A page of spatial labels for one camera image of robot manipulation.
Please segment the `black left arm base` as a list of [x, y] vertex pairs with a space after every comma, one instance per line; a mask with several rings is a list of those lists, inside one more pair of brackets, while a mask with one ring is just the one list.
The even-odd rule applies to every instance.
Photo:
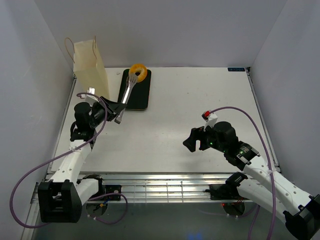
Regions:
[[119, 184], [105, 185], [98, 187], [98, 192], [90, 197], [90, 201], [119, 201], [122, 193], [122, 186]]

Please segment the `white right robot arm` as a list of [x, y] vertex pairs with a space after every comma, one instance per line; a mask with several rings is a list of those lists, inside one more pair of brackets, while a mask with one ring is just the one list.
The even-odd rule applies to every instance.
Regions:
[[230, 123], [192, 128], [183, 145], [195, 152], [209, 148], [223, 153], [225, 159], [239, 169], [225, 184], [210, 193], [217, 198], [249, 199], [272, 211], [285, 223], [298, 240], [310, 240], [320, 229], [320, 197], [301, 190], [279, 172], [271, 172], [266, 161], [251, 145], [240, 141]]

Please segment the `golden bagel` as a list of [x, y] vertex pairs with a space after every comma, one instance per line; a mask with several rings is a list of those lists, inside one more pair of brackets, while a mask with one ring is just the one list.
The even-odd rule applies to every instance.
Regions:
[[148, 75], [148, 70], [141, 63], [133, 64], [130, 67], [128, 72], [129, 79], [133, 80], [135, 83], [142, 82], [147, 77], [147, 75]]

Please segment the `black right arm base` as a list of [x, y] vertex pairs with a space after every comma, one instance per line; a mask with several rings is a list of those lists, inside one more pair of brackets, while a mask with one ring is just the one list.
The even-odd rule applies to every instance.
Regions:
[[241, 183], [244, 180], [248, 179], [247, 175], [241, 172], [235, 172], [218, 188], [215, 188], [213, 184], [210, 184], [209, 189], [206, 189], [204, 192], [210, 194], [211, 200], [238, 200], [241, 198], [238, 187], [241, 186]]

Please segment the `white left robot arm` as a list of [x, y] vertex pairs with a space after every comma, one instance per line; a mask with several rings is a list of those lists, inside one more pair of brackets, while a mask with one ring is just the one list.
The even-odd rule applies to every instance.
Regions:
[[93, 104], [83, 101], [75, 105], [75, 121], [70, 127], [70, 153], [64, 155], [58, 170], [37, 189], [42, 222], [76, 223], [89, 199], [102, 200], [102, 208], [108, 201], [120, 199], [119, 195], [111, 196], [99, 175], [87, 175], [81, 180], [78, 177], [96, 143], [96, 128], [115, 119], [126, 106], [102, 96]]

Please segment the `metal tongs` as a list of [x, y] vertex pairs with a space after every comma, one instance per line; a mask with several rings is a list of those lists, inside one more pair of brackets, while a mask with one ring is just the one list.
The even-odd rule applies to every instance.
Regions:
[[[138, 76], [135, 73], [129, 73], [126, 79], [125, 91], [121, 100], [122, 104], [128, 103], [132, 90], [137, 82], [138, 82]], [[116, 117], [115, 122], [117, 124], [120, 124], [122, 122], [122, 117], [124, 115], [124, 112], [125, 112], [125, 108]]]

